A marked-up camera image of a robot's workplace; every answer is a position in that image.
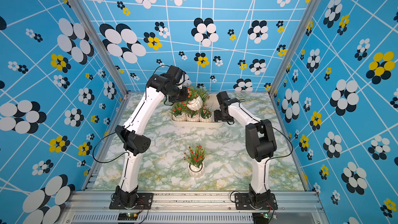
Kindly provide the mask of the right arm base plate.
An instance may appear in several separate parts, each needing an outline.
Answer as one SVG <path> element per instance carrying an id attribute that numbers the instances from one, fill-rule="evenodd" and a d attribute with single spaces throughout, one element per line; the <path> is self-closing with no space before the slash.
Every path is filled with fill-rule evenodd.
<path id="1" fill-rule="evenodd" d="M 233 202 L 235 203 L 235 207 L 237 210 L 278 210 L 278 204 L 275 195 L 272 193 L 235 193 L 233 197 Z"/>

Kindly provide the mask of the potted gypsophila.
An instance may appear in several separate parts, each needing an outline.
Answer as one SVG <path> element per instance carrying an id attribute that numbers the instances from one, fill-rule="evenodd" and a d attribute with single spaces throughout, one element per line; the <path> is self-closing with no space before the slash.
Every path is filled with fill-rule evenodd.
<path id="1" fill-rule="evenodd" d="M 212 111 L 207 105 L 203 105 L 199 110 L 200 122 L 212 122 Z"/>
<path id="2" fill-rule="evenodd" d="M 186 106 L 184 103 L 178 102 L 172 106 L 171 115 L 173 121 L 186 121 Z"/>
<path id="3" fill-rule="evenodd" d="M 186 106 L 191 111 L 200 110 L 209 99 L 208 90 L 205 87 L 189 87 Z"/>
<path id="4" fill-rule="evenodd" d="M 184 153 L 184 161 L 188 162 L 188 171 L 192 178 L 200 178 L 205 173 L 204 160 L 206 158 L 205 148 L 201 145 L 189 146 Z"/>
<path id="5" fill-rule="evenodd" d="M 198 111 L 191 110 L 190 108 L 186 109 L 186 120 L 188 122 L 199 122 L 200 115 Z"/>

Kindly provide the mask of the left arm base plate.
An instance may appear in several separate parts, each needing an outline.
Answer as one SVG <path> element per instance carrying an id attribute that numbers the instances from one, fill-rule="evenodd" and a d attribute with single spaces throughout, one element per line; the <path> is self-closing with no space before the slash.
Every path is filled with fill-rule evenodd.
<path id="1" fill-rule="evenodd" d="M 126 194 L 113 194 L 109 209 L 116 210 L 140 210 L 151 209 L 153 202 L 153 193 L 132 193 L 129 196 Z"/>

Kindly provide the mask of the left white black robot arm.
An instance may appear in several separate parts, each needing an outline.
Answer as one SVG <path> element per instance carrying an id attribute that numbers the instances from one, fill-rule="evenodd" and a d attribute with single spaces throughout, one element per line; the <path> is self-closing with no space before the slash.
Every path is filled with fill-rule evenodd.
<path id="1" fill-rule="evenodd" d="M 152 75 L 133 114 L 123 125 L 115 128 L 125 150 L 121 179 L 112 197 L 117 206 L 132 209 L 138 205 L 138 173 L 143 154 L 151 144 L 151 139 L 144 136 L 144 130 L 163 99 L 178 102 L 188 98 L 188 89 L 183 85 L 184 79 L 185 72 L 178 72 L 176 75 Z"/>

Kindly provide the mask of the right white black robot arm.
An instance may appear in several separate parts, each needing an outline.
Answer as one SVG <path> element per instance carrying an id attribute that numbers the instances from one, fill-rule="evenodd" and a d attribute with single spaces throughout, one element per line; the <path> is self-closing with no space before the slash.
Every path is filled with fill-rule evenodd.
<path id="1" fill-rule="evenodd" d="M 248 200 L 254 209 L 267 206 L 277 209 L 275 195 L 271 193 L 268 162 L 277 149 L 274 128 L 267 119 L 260 119 L 244 108 L 237 98 L 230 98 L 223 91 L 216 95 L 219 109 L 214 112 L 216 122 L 239 123 L 245 129 L 245 147 L 252 159 L 252 179 Z"/>

